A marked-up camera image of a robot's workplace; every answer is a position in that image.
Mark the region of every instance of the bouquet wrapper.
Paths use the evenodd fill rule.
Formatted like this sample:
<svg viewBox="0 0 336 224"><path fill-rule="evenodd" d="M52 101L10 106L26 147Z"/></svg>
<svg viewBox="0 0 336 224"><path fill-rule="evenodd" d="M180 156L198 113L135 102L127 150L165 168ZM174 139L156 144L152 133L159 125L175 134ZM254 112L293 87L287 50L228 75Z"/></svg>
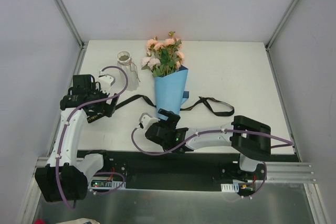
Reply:
<svg viewBox="0 0 336 224"><path fill-rule="evenodd" d="M156 117L166 120L167 117L158 114L159 109L180 113L181 105L188 100L189 92L184 91L187 81L188 69L181 66L180 69L165 77L155 77Z"/></svg>

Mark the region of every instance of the pink flower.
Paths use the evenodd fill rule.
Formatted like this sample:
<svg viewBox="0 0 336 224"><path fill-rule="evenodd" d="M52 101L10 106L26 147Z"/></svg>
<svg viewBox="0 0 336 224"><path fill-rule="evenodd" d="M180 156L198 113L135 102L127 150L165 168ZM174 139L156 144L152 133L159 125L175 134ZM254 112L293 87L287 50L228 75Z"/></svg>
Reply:
<svg viewBox="0 0 336 224"><path fill-rule="evenodd" d="M159 42L154 46L154 50L159 50L160 48L163 48L163 43Z"/></svg>
<svg viewBox="0 0 336 224"><path fill-rule="evenodd" d="M182 53L182 52L176 52L176 54L180 58L180 62L183 63L184 62L184 53Z"/></svg>
<svg viewBox="0 0 336 224"><path fill-rule="evenodd" d="M177 70L179 70L180 67L181 67L181 63L180 63L179 61L177 61L177 62L176 62L176 66L175 66L175 68L176 68Z"/></svg>
<svg viewBox="0 0 336 224"><path fill-rule="evenodd" d="M147 50L150 49L151 46L156 45L156 43L158 43L158 41L155 39L150 39L149 41L147 41L147 44L146 44Z"/></svg>
<svg viewBox="0 0 336 224"><path fill-rule="evenodd" d="M181 44L179 44L179 46L177 47L178 49L181 49L183 47L183 43L181 42Z"/></svg>
<svg viewBox="0 0 336 224"><path fill-rule="evenodd" d="M165 46L169 46L169 45L172 45L172 44L174 44L175 43L175 40L173 39L173 38L169 38L169 39L166 39L165 41L164 41L164 45Z"/></svg>
<svg viewBox="0 0 336 224"><path fill-rule="evenodd" d="M161 62L159 59L153 58L148 62L148 66L150 67L150 69L153 69L154 66L159 66L161 65Z"/></svg>
<svg viewBox="0 0 336 224"><path fill-rule="evenodd" d="M144 67L147 65L147 63L151 60L151 57L145 57L145 58L142 58L142 61L141 61L141 66Z"/></svg>

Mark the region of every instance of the white wall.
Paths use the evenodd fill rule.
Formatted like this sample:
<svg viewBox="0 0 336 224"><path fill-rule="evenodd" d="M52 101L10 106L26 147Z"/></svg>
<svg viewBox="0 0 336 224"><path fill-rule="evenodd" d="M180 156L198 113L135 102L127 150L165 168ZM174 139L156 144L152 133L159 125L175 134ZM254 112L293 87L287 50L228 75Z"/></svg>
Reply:
<svg viewBox="0 0 336 224"><path fill-rule="evenodd" d="M303 161L336 223L336 0L302 0L271 48Z"/></svg>
<svg viewBox="0 0 336 224"><path fill-rule="evenodd" d="M267 42L291 0L63 0L85 41L166 38Z"/></svg>
<svg viewBox="0 0 336 224"><path fill-rule="evenodd" d="M0 220L14 223L79 48L53 0L0 3Z"/></svg>

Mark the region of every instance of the black strap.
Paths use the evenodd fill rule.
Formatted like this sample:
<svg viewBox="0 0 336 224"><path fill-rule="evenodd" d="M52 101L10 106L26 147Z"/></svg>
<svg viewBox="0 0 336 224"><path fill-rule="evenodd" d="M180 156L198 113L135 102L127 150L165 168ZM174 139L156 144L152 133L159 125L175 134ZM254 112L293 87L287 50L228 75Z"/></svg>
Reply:
<svg viewBox="0 0 336 224"><path fill-rule="evenodd" d="M152 107L156 108L156 106L154 105L154 103L147 96L142 95L142 94L136 94L136 95L134 95L134 96L126 99L125 101L122 101L121 103L117 104L116 110L120 109L121 107L125 106L126 104L129 104L130 102L133 102L133 101L135 101L135 100L137 100L139 98L143 98L143 100L149 106L152 106ZM216 102L216 103L221 103L221 104L223 104L225 106L228 106L228 107L231 108L231 111L216 112L216 111L214 111L211 108L208 100ZM189 111L189 110L192 110L196 105L198 105L200 103L203 103L216 116L231 116L231 115L233 115L235 113L235 108L232 105L230 105L230 104L228 104L226 102L222 102L222 101L216 100L215 98L212 98L212 97L199 97L199 100L197 102L195 102L194 105L192 105L192 106L190 106L188 108L185 108L185 109L181 108L180 111Z"/></svg>

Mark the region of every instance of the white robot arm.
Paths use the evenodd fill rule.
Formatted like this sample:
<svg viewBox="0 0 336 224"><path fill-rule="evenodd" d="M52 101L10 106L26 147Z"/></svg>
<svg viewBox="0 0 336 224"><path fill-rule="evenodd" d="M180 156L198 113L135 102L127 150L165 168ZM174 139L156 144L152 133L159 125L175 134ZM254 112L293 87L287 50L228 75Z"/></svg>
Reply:
<svg viewBox="0 0 336 224"><path fill-rule="evenodd" d="M47 161L47 165L50 167L56 166L57 149L61 138L64 124L67 121L68 116L75 108L68 108L61 112L60 127L57 133L57 138L52 149L50 158ZM91 181L93 175L103 167L103 157L101 154L89 154L84 157L84 160L77 164L77 150L81 130L84 123L87 121L87 115L84 110L78 110L72 116L67 131L64 136L63 144L61 147L61 154L59 160L59 166L62 167L65 164L76 167L82 172L88 183Z"/></svg>
<svg viewBox="0 0 336 224"><path fill-rule="evenodd" d="M167 112L167 113L168 114L165 114L165 115L168 117L177 116L177 115L170 114L170 112ZM261 124L259 122L256 122L254 120L251 120L245 117L243 117L243 119L245 119L244 122L252 123L252 125L255 123L256 125L264 127L268 130L267 125ZM162 122L158 118L154 118L154 117L151 117L147 113L143 113L139 119L139 122L140 122L141 127L144 130L146 130L146 134L145 134L146 138L151 140L154 143L160 144L164 148L164 150L167 148L173 147L173 145L170 145L172 142L175 141L175 143L178 144L181 141L186 140L186 139L188 140L185 142L182 149L179 149L181 151L180 153L184 153L185 151L194 151L194 150L204 148L204 147L233 146L232 139L231 139L233 137L233 133L225 132L224 130L225 129L232 130L234 128L234 123L227 123L221 126L210 127L210 128L184 128L184 129L177 129L175 131L174 127L176 126L176 123L178 120L179 120L179 116L178 118L172 119L171 121L170 119L168 119L167 121ZM174 141L169 141L170 132L173 132L172 134L175 136L178 135L178 138L183 136L183 139L176 138L174 139ZM164 138L166 139L160 140L160 134L164 135ZM256 159L249 158L242 153L244 151L243 148L236 148L236 149L240 152L239 168L246 172L254 172L256 170L257 165L260 163L260 160L262 159L259 160L258 158Z"/></svg>

